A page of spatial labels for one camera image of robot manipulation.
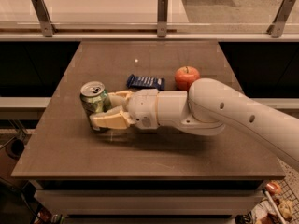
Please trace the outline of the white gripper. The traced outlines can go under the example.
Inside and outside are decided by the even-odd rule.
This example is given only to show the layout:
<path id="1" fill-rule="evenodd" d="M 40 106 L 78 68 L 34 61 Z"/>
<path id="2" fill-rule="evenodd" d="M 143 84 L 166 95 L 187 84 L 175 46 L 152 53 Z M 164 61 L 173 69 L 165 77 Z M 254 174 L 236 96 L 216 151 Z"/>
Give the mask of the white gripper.
<path id="1" fill-rule="evenodd" d="M 92 126 L 121 130 L 135 124 L 141 130 L 157 129 L 158 93 L 156 89 L 144 89 L 135 93 L 128 90 L 110 92 L 108 98 L 114 108 L 107 112 L 91 114 Z"/>

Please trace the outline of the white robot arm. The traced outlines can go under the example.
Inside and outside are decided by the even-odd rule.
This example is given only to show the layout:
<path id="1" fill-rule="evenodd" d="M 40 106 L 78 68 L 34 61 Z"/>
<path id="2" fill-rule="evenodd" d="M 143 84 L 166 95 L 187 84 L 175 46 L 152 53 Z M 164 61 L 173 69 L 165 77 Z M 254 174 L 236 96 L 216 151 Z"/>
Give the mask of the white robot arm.
<path id="1" fill-rule="evenodd" d="M 90 115 L 93 127 L 141 130 L 173 127 L 195 135 L 217 135 L 229 125 L 265 145 L 299 170 L 299 119 L 260 104 L 211 78 L 187 91 L 118 91 L 107 96 L 111 108 Z"/>

